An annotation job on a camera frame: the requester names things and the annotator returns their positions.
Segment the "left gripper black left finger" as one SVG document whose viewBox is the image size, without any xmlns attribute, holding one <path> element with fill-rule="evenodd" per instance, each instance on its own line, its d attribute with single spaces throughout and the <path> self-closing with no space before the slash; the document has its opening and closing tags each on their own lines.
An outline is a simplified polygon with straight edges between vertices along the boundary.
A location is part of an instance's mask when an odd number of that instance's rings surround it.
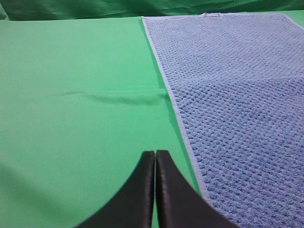
<svg viewBox="0 0 304 228">
<path fill-rule="evenodd" d="M 154 204 L 155 153 L 145 151 L 118 192 L 78 228 L 150 228 Z"/>
</svg>

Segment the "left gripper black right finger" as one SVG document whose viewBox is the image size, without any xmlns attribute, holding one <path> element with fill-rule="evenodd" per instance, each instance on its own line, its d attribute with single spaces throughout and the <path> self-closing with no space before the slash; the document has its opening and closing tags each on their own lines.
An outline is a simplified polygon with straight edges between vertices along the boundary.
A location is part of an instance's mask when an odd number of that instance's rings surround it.
<svg viewBox="0 0 304 228">
<path fill-rule="evenodd" d="M 236 228 L 187 182 L 166 150 L 156 152 L 155 198 L 161 228 Z"/>
</svg>

